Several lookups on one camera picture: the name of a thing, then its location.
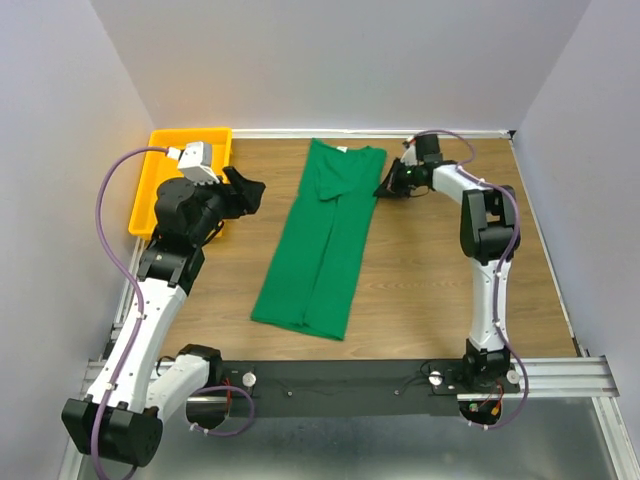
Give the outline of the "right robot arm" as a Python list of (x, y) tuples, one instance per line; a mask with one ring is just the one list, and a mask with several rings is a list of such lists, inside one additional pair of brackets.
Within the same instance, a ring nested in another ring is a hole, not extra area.
[(456, 378), (480, 392), (504, 378), (511, 367), (506, 309), (508, 277), (519, 246), (521, 219), (514, 190), (481, 179), (465, 169), (475, 157), (447, 160), (438, 130), (419, 132), (404, 141), (377, 187), (377, 198), (405, 199), (425, 187), (460, 206), (459, 240), (472, 270), (472, 324)]

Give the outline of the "green t shirt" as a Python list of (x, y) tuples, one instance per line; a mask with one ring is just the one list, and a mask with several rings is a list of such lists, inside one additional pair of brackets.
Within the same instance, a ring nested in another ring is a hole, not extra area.
[(386, 158), (311, 141), (253, 321), (344, 339)]

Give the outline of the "yellow plastic tray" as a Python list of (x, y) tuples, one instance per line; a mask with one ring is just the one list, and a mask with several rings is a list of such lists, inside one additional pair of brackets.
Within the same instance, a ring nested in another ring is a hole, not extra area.
[[(230, 165), (232, 153), (232, 129), (229, 127), (174, 128), (154, 130), (148, 145), (184, 149), (187, 143), (203, 141), (213, 148), (212, 169), (226, 180), (222, 169)], [(128, 232), (149, 241), (157, 224), (154, 205), (157, 188), (166, 180), (182, 177), (176, 160), (159, 152), (147, 152), (144, 156), (140, 180), (129, 220)]]

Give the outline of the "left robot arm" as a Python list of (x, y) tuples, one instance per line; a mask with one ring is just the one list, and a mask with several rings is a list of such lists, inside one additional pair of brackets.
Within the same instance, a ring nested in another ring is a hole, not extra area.
[(132, 471), (150, 463), (164, 423), (187, 398), (215, 391), (237, 392), (225, 378), (218, 350), (188, 345), (158, 379), (152, 377), (159, 350), (183, 307), (205, 260), (203, 248), (225, 221), (258, 211), (266, 186), (235, 168), (212, 182), (186, 177), (157, 189), (157, 219), (138, 270), (128, 278), (134, 300), (102, 370), (82, 399), (66, 402), (61, 417), (79, 452), (101, 479), (107, 460)]

